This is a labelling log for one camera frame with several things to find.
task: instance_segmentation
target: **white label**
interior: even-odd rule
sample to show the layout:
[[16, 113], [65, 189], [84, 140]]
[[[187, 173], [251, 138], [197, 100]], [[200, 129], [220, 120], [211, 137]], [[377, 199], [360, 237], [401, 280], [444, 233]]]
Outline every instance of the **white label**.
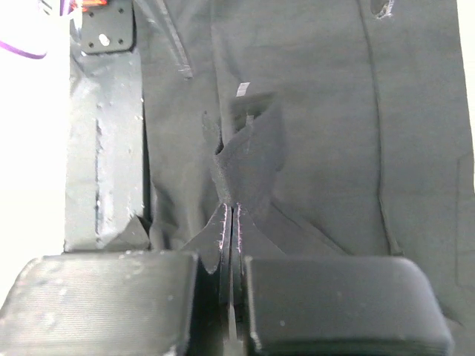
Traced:
[[247, 88], [251, 83], [240, 83], [239, 88], [237, 89], [236, 96], [245, 96], [247, 92]]

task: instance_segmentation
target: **black cloth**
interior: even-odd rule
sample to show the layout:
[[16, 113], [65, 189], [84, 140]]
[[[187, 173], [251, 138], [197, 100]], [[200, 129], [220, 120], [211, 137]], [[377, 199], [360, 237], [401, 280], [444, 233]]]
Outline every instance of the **black cloth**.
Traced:
[[[284, 163], [264, 217], [249, 209], [256, 226], [287, 254], [322, 251], [304, 245], [311, 239], [357, 255], [400, 245], [462, 325], [458, 355], [472, 355], [474, 159], [456, 0], [399, 0], [392, 16], [370, 0], [166, 4], [193, 77], [136, 9], [152, 244], [182, 247], [223, 200], [209, 157], [250, 131], [234, 112], [240, 84], [249, 83], [245, 96], [278, 93]], [[218, 127], [214, 152], [205, 112]], [[240, 181], [239, 192], [259, 184]]]

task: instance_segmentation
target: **textured surface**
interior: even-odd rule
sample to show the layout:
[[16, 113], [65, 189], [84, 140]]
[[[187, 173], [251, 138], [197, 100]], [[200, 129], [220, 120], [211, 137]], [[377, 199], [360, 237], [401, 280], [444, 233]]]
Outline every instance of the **textured surface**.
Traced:
[[72, 43], [65, 250], [102, 248], [145, 214], [140, 56]]
[[[458, 5], [467, 86], [468, 89], [472, 88], [473, 97], [475, 62], [472, 24], [475, 9], [471, 0], [458, 0]], [[22, 118], [4, 120], [4, 130], [0, 133], [1, 161], [4, 167], [1, 195], [4, 206], [9, 207], [8, 210], [5, 209], [2, 212], [0, 221], [2, 221], [5, 236], [18, 236], [18, 238], [3, 240], [1, 282], [7, 290], [21, 267], [30, 258], [52, 253], [51, 249], [55, 248], [56, 252], [61, 251], [63, 245], [64, 159], [62, 156], [65, 146], [62, 135], [52, 134], [52, 128], [56, 130], [65, 123], [66, 113], [63, 109], [68, 88], [62, 83], [62, 77], [67, 77], [67, 70], [63, 68], [62, 60], [68, 60], [68, 53], [60, 53], [61, 56], [57, 56], [55, 51], [50, 49], [48, 57], [40, 62], [26, 60], [22, 62], [13, 56], [12, 62], [17, 67], [4, 66], [7, 70], [3, 72], [5, 75], [0, 84], [0, 88], [8, 88], [4, 92], [4, 95], [6, 94], [2, 107], [4, 117]], [[54, 83], [54, 86], [43, 90], [44, 81]], [[52, 96], [57, 99], [63, 96], [64, 99], [48, 101]], [[28, 105], [24, 104], [25, 98], [28, 100]], [[38, 119], [39, 113], [49, 118]], [[24, 130], [25, 125], [28, 125], [29, 130]], [[19, 145], [22, 140], [29, 142], [28, 145]], [[25, 223], [24, 214], [19, 214], [20, 211], [25, 211], [25, 206], [27, 212], [31, 213], [28, 214], [28, 223]], [[463, 275], [461, 277], [465, 284], [467, 277]], [[464, 353], [467, 356], [472, 354], [471, 349], [467, 349]]]
[[[241, 84], [250, 83], [245, 96], [277, 92], [287, 150], [273, 194], [313, 232], [282, 234], [295, 224], [278, 209], [256, 226], [294, 255], [314, 254], [304, 243], [318, 233], [355, 255], [395, 252], [397, 241], [474, 339], [473, 142], [457, 2], [399, 0], [380, 16], [382, 2], [169, 1], [188, 81], [137, 17], [157, 230], [186, 242], [217, 205], [197, 134], [203, 112], [226, 146]], [[470, 343], [460, 355], [473, 354]]]
[[408, 260], [247, 259], [246, 272], [250, 337], [259, 353], [451, 354], [430, 284]]
[[196, 273], [193, 254], [171, 252], [33, 260], [1, 310], [0, 352], [183, 355]]

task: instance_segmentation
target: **black panel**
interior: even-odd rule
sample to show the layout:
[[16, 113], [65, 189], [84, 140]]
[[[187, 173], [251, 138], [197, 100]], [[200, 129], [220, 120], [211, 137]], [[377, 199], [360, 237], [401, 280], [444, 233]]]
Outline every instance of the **black panel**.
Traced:
[[259, 355], [451, 352], [427, 278], [390, 257], [246, 259], [250, 339]]
[[130, 50], [134, 44], [132, 0], [92, 7], [82, 17], [81, 50], [86, 54]]
[[140, 54], [82, 56], [71, 42], [70, 80], [65, 251], [143, 249], [149, 243], [136, 218], [148, 217]]
[[30, 262], [0, 315], [3, 355], [184, 355], [198, 259], [65, 254]]

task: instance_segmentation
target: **black bracket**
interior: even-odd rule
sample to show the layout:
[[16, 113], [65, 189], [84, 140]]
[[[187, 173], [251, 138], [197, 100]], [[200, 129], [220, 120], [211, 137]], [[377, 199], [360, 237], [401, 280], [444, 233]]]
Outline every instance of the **black bracket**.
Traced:
[[132, 0], [113, 0], [92, 7], [82, 15], [81, 51], [85, 54], [114, 53], [134, 45]]

